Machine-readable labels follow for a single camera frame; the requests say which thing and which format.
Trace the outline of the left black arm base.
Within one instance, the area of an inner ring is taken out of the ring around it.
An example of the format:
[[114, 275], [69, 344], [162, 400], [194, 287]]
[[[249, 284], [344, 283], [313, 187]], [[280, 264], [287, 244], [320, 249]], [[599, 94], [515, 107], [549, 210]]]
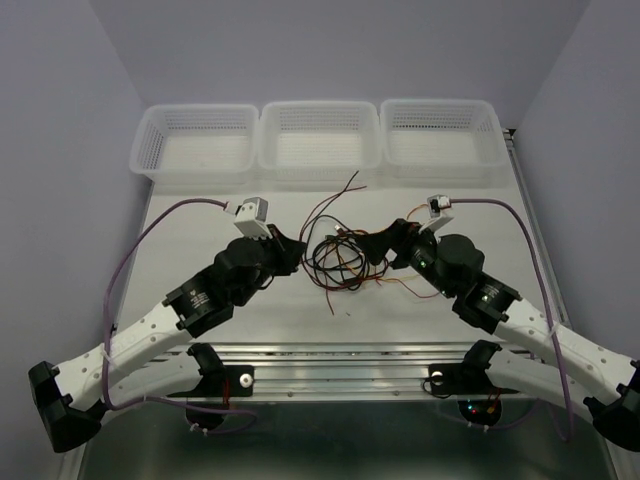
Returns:
[[[183, 386], [171, 390], [168, 398], [187, 399], [190, 406], [196, 406], [195, 398], [219, 398], [218, 403], [206, 403], [199, 408], [230, 410], [233, 397], [250, 397], [253, 394], [254, 367], [226, 366], [210, 344], [192, 344], [184, 360], [187, 364], [183, 369], [190, 377]], [[186, 409], [185, 419], [193, 431], [209, 436], [247, 430], [256, 423], [257, 416], [255, 413], [223, 415]]]

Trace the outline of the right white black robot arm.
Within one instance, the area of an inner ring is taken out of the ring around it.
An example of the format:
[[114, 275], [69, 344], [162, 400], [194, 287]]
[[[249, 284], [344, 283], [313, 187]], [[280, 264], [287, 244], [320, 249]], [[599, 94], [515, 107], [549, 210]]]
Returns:
[[413, 268], [445, 297], [468, 325], [528, 349], [587, 388], [596, 429], [629, 451], [639, 449], [639, 363], [607, 350], [546, 316], [516, 290], [483, 272], [484, 255], [459, 234], [441, 238], [417, 223], [396, 220], [386, 230], [360, 235], [369, 260], [388, 251], [396, 268]]

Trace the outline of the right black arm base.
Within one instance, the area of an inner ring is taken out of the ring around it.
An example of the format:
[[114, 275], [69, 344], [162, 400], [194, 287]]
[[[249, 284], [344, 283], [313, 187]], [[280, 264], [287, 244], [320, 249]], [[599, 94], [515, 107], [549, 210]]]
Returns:
[[497, 343], [479, 340], [461, 362], [429, 365], [421, 388], [441, 400], [462, 396], [458, 408], [468, 424], [485, 430], [495, 427], [502, 415], [502, 389], [489, 380], [487, 371], [490, 360], [501, 350]]

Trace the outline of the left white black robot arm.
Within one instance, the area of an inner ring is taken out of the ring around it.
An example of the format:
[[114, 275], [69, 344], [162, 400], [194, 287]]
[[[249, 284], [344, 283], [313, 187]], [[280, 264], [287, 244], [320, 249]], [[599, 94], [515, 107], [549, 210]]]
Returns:
[[230, 320], [269, 280], [295, 273], [304, 242], [269, 224], [262, 236], [232, 240], [213, 262], [177, 287], [128, 328], [109, 330], [98, 346], [71, 360], [42, 361], [28, 372], [34, 404], [56, 453], [73, 450], [101, 429], [112, 390], [147, 362]]

